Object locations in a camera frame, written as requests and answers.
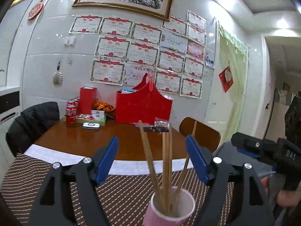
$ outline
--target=green box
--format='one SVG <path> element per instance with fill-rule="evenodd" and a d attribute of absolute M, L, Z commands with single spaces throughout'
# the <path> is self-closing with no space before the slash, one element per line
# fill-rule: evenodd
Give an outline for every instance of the green box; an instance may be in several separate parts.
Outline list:
<path fill-rule="evenodd" d="M 66 116 L 63 116 L 62 118 L 63 121 L 66 121 Z M 100 120 L 84 120 L 84 119 L 75 119 L 76 123 L 81 123 L 83 124 L 84 122 L 91 122 L 91 123 L 99 123 L 99 125 L 101 126 L 105 126 L 106 125 L 106 115 L 104 115 L 103 118 L 101 118 Z"/>

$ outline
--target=silver bolt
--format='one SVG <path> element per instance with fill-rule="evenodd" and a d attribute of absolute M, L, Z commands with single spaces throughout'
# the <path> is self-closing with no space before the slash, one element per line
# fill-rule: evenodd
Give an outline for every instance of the silver bolt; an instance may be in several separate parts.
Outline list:
<path fill-rule="evenodd" d="M 214 157 L 214 158 L 213 158 L 213 162 L 215 162 L 216 164 L 219 164 L 219 163 L 222 162 L 222 159 L 219 158 L 219 157 Z"/>
<path fill-rule="evenodd" d="M 83 161 L 85 164 L 89 164 L 92 161 L 92 159 L 90 157 L 86 157 Z"/>
<path fill-rule="evenodd" d="M 252 168 L 252 165 L 250 163 L 245 163 L 244 166 L 245 166 L 246 169 L 251 169 Z"/>
<path fill-rule="evenodd" d="M 61 165 L 60 165 L 60 163 L 58 163 L 58 162 L 52 164 L 52 167 L 53 167 L 54 169 L 58 169 L 60 166 L 61 166 Z"/>

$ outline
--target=human hand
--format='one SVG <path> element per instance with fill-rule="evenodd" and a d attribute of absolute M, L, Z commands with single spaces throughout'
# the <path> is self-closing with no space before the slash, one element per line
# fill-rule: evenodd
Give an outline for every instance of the human hand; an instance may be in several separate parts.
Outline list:
<path fill-rule="evenodd" d="M 261 180 L 261 184 L 268 193 L 268 177 Z M 301 183 L 295 191 L 281 190 L 277 195 L 277 204 L 281 207 L 296 207 L 301 199 Z"/>

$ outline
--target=pink cup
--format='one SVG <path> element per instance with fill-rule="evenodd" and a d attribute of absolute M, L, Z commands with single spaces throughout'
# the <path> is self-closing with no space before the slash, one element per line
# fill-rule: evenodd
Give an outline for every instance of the pink cup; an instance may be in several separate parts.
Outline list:
<path fill-rule="evenodd" d="M 193 196 L 185 189 L 179 193 L 179 215 L 178 218 L 168 217 L 160 213 L 154 205 L 154 196 L 152 195 L 148 208 L 146 210 L 143 224 L 144 226 L 181 226 L 191 214 L 195 211 L 195 200 Z"/>

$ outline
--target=black jacket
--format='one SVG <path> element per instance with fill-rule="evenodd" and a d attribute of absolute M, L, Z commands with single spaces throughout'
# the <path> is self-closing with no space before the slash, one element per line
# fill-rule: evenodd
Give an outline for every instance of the black jacket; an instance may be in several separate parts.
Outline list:
<path fill-rule="evenodd" d="M 13 155 L 24 153 L 59 119 L 56 102 L 34 105 L 22 111 L 6 133 L 6 141 Z"/>

